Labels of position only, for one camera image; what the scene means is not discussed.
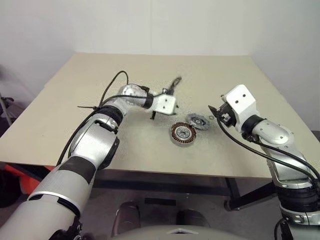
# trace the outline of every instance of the gray floor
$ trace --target gray floor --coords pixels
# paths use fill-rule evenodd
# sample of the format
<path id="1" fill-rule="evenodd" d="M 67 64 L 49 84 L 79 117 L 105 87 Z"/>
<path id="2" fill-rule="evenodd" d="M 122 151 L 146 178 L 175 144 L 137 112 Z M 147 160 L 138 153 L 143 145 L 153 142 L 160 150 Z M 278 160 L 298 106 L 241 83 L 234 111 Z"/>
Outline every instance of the gray floor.
<path id="1" fill-rule="evenodd" d="M 108 177 L 116 178 L 132 177 L 127 173 L 108 172 Z M 146 180 L 152 179 L 154 176 L 150 174 Z M 172 175 L 165 176 L 166 182 L 177 182 L 181 179 Z M 197 178 L 202 184 L 221 185 L 221 179 Z M 194 182 L 195 179 L 184 176 L 184 183 Z M 269 181 L 261 179 L 237 179 L 241 194 L 262 186 Z M 174 199 L 176 206 L 150 205 L 144 204 L 144 198 L 162 198 Z M 240 211 L 228 212 L 224 209 L 224 200 L 226 197 L 213 195 L 195 195 L 182 193 L 165 193 L 165 192 L 145 192 L 135 190 L 115 190 L 95 188 L 88 204 L 81 217 L 83 223 L 82 233 L 93 233 L 96 240 L 105 240 L 110 238 L 113 221 L 116 211 L 121 203 L 126 201 L 135 201 L 139 205 L 141 213 L 141 225 L 166 225 L 175 222 L 175 215 L 181 209 L 194 209 L 201 212 L 212 228 L 228 231 L 237 235 L 247 237 L 252 240 L 270 240 L 273 239 L 273 229 L 276 222 L 281 218 L 279 211 L 279 201 L 277 198 L 259 203 L 257 205 L 242 209 Z M 10 207 L 0 209 L 0 226 L 8 219 L 8 217 L 17 208 L 19 203 Z"/>

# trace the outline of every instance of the white wall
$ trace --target white wall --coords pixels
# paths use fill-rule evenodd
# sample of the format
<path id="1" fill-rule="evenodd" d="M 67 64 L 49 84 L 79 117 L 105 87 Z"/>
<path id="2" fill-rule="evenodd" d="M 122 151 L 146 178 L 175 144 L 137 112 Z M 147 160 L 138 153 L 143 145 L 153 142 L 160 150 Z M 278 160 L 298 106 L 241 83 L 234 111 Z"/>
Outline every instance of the white wall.
<path id="1" fill-rule="evenodd" d="M 74 51 L 249 54 L 320 130 L 319 12 L 319 0 L 2 0 L 0 89 L 30 103 Z"/>

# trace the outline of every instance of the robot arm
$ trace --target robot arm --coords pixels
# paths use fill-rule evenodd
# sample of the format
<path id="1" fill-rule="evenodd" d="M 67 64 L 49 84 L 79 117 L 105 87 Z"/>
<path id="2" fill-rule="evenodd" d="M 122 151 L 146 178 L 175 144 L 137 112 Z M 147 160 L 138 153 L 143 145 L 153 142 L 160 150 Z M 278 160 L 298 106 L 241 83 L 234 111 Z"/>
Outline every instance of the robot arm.
<path id="1" fill-rule="evenodd" d="M 166 115 L 175 113 L 176 98 L 166 91 L 153 95 L 147 87 L 128 84 L 118 94 L 122 97 L 107 99 L 76 133 L 68 159 L 17 208 L 0 229 L 0 239 L 78 239 L 79 218 L 95 174 L 106 168 L 116 153 L 120 144 L 116 133 L 129 109 L 138 106 Z"/>
<path id="2" fill-rule="evenodd" d="M 261 145 L 266 155 L 309 173 L 309 168 L 303 164 L 306 159 L 295 145 L 294 133 L 260 117 L 256 100 L 246 86 L 238 85 L 221 97 L 224 104 L 218 110 L 210 107 L 218 121 L 227 127 L 234 126 L 244 139 Z M 301 160 L 279 152 L 281 150 Z M 277 189 L 282 216 L 289 228 L 297 232 L 297 229 L 305 231 L 301 225 L 319 226 L 318 184 L 307 175 L 282 164 L 269 159 L 267 164 Z"/>

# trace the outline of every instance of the beige tabletop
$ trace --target beige tabletop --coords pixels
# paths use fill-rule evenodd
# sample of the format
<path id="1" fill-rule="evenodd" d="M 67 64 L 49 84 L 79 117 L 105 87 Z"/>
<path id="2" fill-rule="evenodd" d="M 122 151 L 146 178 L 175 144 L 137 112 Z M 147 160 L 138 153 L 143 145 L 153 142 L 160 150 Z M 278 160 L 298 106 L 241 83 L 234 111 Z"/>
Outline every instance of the beige tabletop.
<path id="1" fill-rule="evenodd" d="M 42 92 L 0 138 L 0 159 L 8 163 L 55 166 L 69 136 L 97 105 L 104 88 L 120 70 L 129 82 L 161 91 L 182 76 L 175 96 L 177 115 L 133 109 L 123 120 L 120 146 L 110 169 L 208 176 L 270 178 L 266 160 L 236 145 L 210 120 L 208 131 L 197 131 L 193 145 L 179 147 L 169 129 L 189 113 L 212 115 L 208 105 L 219 107 L 220 95 L 245 84 L 264 118 L 284 125 L 295 134 L 298 149 L 320 170 L 320 144 L 285 98 L 249 56 L 159 56 L 76 53 L 45 85 Z M 125 84 L 122 75 L 108 95 Z M 234 128 L 229 129 L 241 139 Z"/>

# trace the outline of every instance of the black table frame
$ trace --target black table frame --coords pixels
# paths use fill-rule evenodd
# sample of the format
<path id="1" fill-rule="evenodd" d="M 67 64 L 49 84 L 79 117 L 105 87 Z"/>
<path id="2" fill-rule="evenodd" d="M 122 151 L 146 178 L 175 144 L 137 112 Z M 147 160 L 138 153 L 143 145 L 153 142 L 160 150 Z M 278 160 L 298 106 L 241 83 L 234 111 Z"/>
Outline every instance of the black table frame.
<path id="1" fill-rule="evenodd" d="M 50 170 L 44 166 L 8 163 L 9 166 L 16 170 L 34 178 L 38 181 L 44 179 Z M 186 193 L 186 194 L 205 194 L 230 197 L 224 202 L 227 211 L 240 210 L 251 205 L 266 201 L 276 196 L 275 185 L 270 182 L 262 187 L 257 188 L 243 196 L 240 195 L 236 179 L 233 177 L 224 177 L 227 187 L 220 186 L 200 186 L 190 184 L 175 184 L 161 182 L 145 182 L 145 181 L 126 181 L 126 180 L 106 180 L 95 179 L 94 188 L 107 189 L 129 189 L 137 191 L 152 191 L 166 193 Z"/>

